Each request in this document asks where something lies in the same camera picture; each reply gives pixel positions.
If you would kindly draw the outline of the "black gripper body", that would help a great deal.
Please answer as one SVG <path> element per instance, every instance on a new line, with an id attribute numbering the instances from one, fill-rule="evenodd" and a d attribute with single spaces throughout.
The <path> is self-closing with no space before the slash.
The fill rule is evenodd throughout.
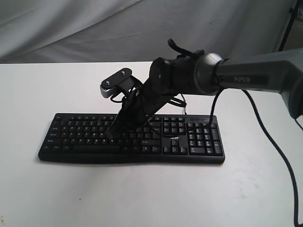
<path id="1" fill-rule="evenodd" d="M 137 128 L 178 94 L 195 95 L 193 80 L 196 60 L 189 57 L 157 58 L 138 94 L 125 101 L 118 113 L 121 128 Z"/>

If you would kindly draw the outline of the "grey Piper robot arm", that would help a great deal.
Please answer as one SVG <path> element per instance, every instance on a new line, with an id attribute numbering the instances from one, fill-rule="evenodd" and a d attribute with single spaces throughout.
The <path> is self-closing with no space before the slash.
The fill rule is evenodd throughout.
<path id="1" fill-rule="evenodd" d="M 129 69 L 122 69 L 104 80 L 100 88 L 103 97 L 124 94 L 121 109 L 106 131 L 109 138 L 143 126 L 178 94 L 215 96 L 229 88 L 278 93 L 296 119 L 303 114 L 303 51 L 234 60 L 202 52 L 173 60 L 157 58 L 144 83 Z"/>

